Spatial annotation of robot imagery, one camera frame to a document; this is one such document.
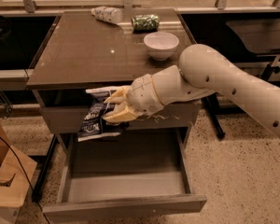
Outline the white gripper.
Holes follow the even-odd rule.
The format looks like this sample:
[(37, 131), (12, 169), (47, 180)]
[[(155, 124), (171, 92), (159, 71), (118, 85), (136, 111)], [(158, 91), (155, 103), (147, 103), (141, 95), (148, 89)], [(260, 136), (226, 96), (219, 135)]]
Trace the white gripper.
[(103, 119), (108, 123), (132, 121), (137, 119), (138, 113), (151, 116), (164, 108), (155, 92), (150, 74), (137, 78), (130, 87), (119, 87), (105, 102), (116, 104), (112, 111), (103, 115)]

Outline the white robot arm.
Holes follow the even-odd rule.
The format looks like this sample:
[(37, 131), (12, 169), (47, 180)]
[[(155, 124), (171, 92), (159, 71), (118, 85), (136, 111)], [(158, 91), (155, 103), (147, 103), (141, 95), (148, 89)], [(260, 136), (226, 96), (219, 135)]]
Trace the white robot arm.
[(177, 65), (137, 78), (106, 100), (115, 106), (104, 115), (109, 123), (151, 116), (166, 105), (219, 93), (280, 139), (280, 88), (242, 71), (215, 49), (195, 44)]

